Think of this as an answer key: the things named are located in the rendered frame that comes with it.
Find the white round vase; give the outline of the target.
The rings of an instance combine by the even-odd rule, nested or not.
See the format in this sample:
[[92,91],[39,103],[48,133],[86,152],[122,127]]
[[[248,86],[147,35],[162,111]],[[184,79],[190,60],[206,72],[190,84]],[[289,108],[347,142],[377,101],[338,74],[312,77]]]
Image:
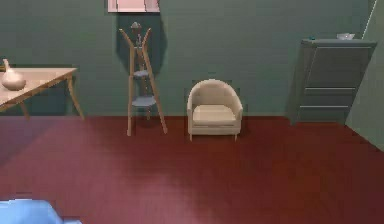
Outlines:
[[2,76],[2,85],[10,91],[20,91],[26,85],[26,80],[21,73],[16,72],[7,59],[3,60],[5,72]]

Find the wooden tripod shelf stand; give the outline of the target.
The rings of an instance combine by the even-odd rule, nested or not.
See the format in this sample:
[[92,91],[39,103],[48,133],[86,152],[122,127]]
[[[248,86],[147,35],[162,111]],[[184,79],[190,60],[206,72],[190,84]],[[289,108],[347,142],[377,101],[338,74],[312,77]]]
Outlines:
[[[146,108],[147,117],[151,115],[151,107],[156,106],[160,118],[162,130],[168,133],[164,113],[161,106],[159,92],[156,88],[155,77],[148,54],[148,39],[151,35],[151,28],[148,28],[144,39],[139,45],[135,45],[128,34],[119,29],[127,45],[129,46],[129,76],[128,76],[128,105],[127,105],[127,131],[128,136],[132,135],[132,120],[134,108]],[[143,82],[143,94],[135,95],[135,80]]]

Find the pink framed picture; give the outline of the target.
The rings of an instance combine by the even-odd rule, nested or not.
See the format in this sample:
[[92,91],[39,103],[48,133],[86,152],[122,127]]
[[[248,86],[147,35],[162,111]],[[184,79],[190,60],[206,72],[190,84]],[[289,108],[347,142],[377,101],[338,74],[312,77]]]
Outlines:
[[157,13],[159,0],[107,0],[109,12]]

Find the grey chest of drawers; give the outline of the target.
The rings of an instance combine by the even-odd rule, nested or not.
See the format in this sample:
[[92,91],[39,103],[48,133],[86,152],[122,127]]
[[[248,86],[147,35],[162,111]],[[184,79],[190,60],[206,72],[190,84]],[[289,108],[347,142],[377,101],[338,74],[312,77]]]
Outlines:
[[290,122],[343,124],[376,46],[361,39],[303,39],[286,107]]

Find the light wooden table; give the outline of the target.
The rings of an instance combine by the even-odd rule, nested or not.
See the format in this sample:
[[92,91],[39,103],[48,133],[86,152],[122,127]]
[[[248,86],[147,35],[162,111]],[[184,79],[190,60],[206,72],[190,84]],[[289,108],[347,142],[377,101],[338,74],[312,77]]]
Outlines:
[[0,112],[3,112],[13,106],[19,105],[26,119],[29,119],[29,113],[26,109],[24,101],[60,82],[66,81],[73,104],[80,117],[85,119],[73,87],[73,73],[76,71],[76,68],[13,69],[23,75],[26,80],[26,85],[20,91],[10,91],[2,85],[1,80],[4,72],[0,72]]

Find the blue sofa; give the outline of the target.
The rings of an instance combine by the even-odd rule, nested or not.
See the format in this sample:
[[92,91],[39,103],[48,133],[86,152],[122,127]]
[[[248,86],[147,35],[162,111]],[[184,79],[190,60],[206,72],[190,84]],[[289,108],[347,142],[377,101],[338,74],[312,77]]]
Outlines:
[[79,219],[59,216],[45,200],[14,199],[0,201],[0,224],[83,224]]

